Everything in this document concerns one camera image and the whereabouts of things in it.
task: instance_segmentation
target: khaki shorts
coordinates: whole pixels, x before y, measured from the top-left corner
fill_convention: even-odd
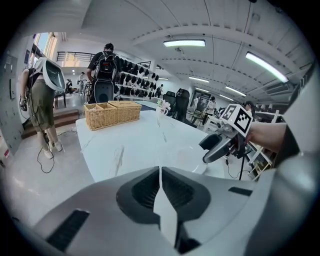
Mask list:
[[[54,100],[55,91],[46,85],[45,80],[36,80],[28,97],[28,107],[32,125],[37,132],[44,131],[55,124]]]

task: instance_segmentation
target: gray floor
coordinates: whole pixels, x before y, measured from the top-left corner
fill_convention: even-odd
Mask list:
[[[57,128],[70,131],[75,124]],[[63,151],[54,151],[54,167],[43,173],[37,162],[40,151],[36,136],[24,139],[12,164],[2,173],[2,195],[10,214],[28,226],[34,226],[52,208],[94,182],[81,153],[78,136],[67,132],[59,136]],[[43,170],[48,172],[52,159],[39,155]]]

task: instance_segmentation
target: backpack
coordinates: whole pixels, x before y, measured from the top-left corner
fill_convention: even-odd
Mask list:
[[[117,72],[117,65],[115,64],[115,54],[103,54],[97,60],[97,65],[95,68],[95,80],[107,80],[112,81]]]

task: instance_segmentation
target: marble table top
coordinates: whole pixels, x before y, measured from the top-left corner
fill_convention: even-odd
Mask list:
[[[152,110],[140,119],[100,130],[89,130],[86,119],[76,121],[78,139],[95,182],[129,172],[160,166],[164,150],[180,145],[198,145],[207,136],[201,130],[168,116],[158,118]],[[224,178],[224,162],[209,163],[205,175]]]

